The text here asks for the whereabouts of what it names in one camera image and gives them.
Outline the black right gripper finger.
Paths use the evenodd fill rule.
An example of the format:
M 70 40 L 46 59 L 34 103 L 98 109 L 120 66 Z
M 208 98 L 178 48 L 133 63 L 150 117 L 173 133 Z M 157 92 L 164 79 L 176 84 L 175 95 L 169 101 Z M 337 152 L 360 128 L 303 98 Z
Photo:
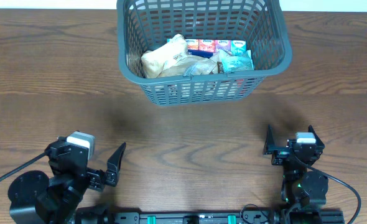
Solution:
M 309 133 L 312 133 L 314 135 L 314 138 L 315 138 L 315 144 L 317 145 L 317 147 L 319 148 L 324 148 L 325 145 L 324 143 L 321 141 L 321 139 L 317 136 L 314 128 L 312 127 L 312 125 L 309 125 L 308 126 L 308 132 Z
M 265 140 L 264 148 L 263 148 L 263 154 L 264 155 L 272 154 L 275 150 L 276 150 L 276 145 L 274 142 L 272 127 L 271 125 L 268 125 L 266 140 Z

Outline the mint green snack packet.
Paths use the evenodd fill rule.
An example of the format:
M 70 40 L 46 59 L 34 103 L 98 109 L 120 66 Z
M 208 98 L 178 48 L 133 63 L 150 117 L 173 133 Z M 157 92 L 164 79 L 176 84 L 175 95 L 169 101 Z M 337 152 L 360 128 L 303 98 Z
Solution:
M 225 72 L 239 72 L 254 70 L 252 51 L 247 50 L 241 55 L 228 55 L 221 59 Z

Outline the dried mushroom pouch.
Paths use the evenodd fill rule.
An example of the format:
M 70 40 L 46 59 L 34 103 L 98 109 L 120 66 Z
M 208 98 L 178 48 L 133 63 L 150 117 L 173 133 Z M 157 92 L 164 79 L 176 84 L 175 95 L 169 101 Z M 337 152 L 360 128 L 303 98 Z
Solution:
M 211 74 L 224 73 L 222 59 L 225 58 L 227 55 L 228 54 L 225 51 L 221 50 L 221 51 L 215 52 L 210 57 L 210 60 L 215 63 L 215 66 L 212 69 Z

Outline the cream snack pouch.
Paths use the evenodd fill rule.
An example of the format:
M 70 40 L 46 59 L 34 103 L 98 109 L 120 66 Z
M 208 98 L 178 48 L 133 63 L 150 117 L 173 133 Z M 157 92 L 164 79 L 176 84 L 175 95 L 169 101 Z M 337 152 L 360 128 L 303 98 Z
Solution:
M 177 34 L 166 44 L 141 57 L 146 78 L 157 78 L 164 70 L 172 67 L 187 56 L 188 43 L 183 35 Z

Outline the tan paper bag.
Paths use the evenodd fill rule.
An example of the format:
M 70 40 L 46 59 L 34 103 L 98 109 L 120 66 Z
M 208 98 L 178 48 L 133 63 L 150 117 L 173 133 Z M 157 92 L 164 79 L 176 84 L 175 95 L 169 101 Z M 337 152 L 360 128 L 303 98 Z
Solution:
M 213 72 L 216 66 L 217 63 L 209 58 L 188 55 L 170 68 L 163 70 L 157 77 L 164 78 L 174 76 L 190 77 L 196 75 L 209 75 Z

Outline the Kleenex tissue multipack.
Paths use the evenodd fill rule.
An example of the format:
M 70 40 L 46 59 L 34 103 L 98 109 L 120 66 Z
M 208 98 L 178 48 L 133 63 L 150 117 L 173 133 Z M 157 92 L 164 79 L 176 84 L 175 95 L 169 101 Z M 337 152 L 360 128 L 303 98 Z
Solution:
M 186 39 L 188 53 L 200 57 L 210 58 L 219 51 L 224 51 L 228 55 L 241 55 L 247 49 L 246 41 L 243 40 L 207 40 L 207 39 Z

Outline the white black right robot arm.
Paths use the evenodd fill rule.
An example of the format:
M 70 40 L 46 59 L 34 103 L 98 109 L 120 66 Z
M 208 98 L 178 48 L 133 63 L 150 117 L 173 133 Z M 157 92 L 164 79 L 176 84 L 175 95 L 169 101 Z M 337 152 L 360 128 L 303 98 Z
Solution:
M 272 165 L 283 168 L 281 198 L 286 206 L 276 215 L 280 223 L 322 223 L 320 209 L 327 201 L 328 179 L 310 168 L 324 148 L 312 126 L 296 133 L 284 147 L 275 144 L 272 128 L 267 127 L 263 153 L 271 156 Z

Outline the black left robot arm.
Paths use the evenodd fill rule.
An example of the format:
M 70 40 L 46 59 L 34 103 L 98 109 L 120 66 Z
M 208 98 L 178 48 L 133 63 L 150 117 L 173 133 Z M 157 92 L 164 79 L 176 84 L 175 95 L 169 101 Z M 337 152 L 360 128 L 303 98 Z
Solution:
M 88 189 L 103 191 L 115 187 L 126 143 L 107 161 L 107 169 L 88 167 L 95 137 L 74 132 L 59 137 L 45 149 L 53 177 L 32 170 L 17 177 L 8 189 L 9 214 L 15 223 L 68 223 Z

